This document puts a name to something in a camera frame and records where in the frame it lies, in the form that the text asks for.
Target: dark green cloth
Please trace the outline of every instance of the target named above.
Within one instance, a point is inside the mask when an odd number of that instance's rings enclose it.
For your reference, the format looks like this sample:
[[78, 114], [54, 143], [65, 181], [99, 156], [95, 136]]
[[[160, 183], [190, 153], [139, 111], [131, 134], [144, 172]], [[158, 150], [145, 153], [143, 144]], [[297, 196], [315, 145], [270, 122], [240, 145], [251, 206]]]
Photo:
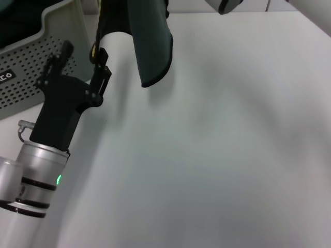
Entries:
[[62, 0], [14, 0], [0, 11], [0, 49], [38, 33], [42, 12]]
[[114, 32], [132, 35], [142, 87], [160, 81], [172, 62], [167, 7], [168, 0], [101, 1], [100, 39]]

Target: black ring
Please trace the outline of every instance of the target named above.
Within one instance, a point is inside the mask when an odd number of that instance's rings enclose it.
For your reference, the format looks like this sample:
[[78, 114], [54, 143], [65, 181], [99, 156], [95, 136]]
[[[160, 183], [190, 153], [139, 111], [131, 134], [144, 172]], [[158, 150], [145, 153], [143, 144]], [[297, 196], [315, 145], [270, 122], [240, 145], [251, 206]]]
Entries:
[[26, 183], [26, 184], [30, 184], [45, 190], [51, 190], [51, 191], [55, 191], [56, 190], [56, 186], [44, 183], [44, 182], [38, 182], [32, 179], [28, 179], [26, 177], [22, 177], [22, 183]]
[[35, 218], [45, 218], [46, 214], [45, 213], [38, 213], [38, 212], [32, 212], [29, 210], [25, 210], [25, 209], [21, 209], [21, 208], [17, 208], [8, 204], [0, 204], [0, 208], [9, 210], [11, 212], [14, 213], [19, 213], [19, 214], [23, 214], [26, 216], [30, 216], [30, 217], [35, 217]]
[[26, 205], [29, 205], [32, 207], [36, 207], [36, 208], [42, 208], [42, 209], [48, 209], [50, 207], [49, 204], [39, 203], [37, 201], [34, 202], [33, 200], [25, 200], [25, 199], [16, 198], [16, 202], [26, 204]]

